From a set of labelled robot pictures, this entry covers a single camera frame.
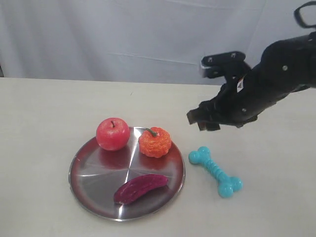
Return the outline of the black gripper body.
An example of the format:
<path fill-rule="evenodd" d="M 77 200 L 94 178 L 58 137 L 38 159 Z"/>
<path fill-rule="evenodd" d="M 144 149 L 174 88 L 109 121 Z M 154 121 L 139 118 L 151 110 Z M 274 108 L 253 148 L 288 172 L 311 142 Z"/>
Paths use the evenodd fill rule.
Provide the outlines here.
<path fill-rule="evenodd" d="M 242 127 L 289 94 L 315 86 L 315 39 L 284 39 L 269 45 L 244 77 L 224 84 L 216 97 L 199 106 L 205 110 L 204 121 Z"/>

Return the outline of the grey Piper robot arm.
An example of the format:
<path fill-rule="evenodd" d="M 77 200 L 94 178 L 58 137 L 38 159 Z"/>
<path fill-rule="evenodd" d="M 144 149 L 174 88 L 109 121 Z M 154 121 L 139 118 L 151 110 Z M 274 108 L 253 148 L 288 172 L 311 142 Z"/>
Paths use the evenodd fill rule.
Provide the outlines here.
<path fill-rule="evenodd" d="M 205 56 L 200 68 L 203 77 L 226 82 L 214 98 L 187 112 L 189 124 L 201 131 L 240 128 L 289 94 L 316 86 L 316 34 L 272 43 L 253 68 L 239 51 Z"/>

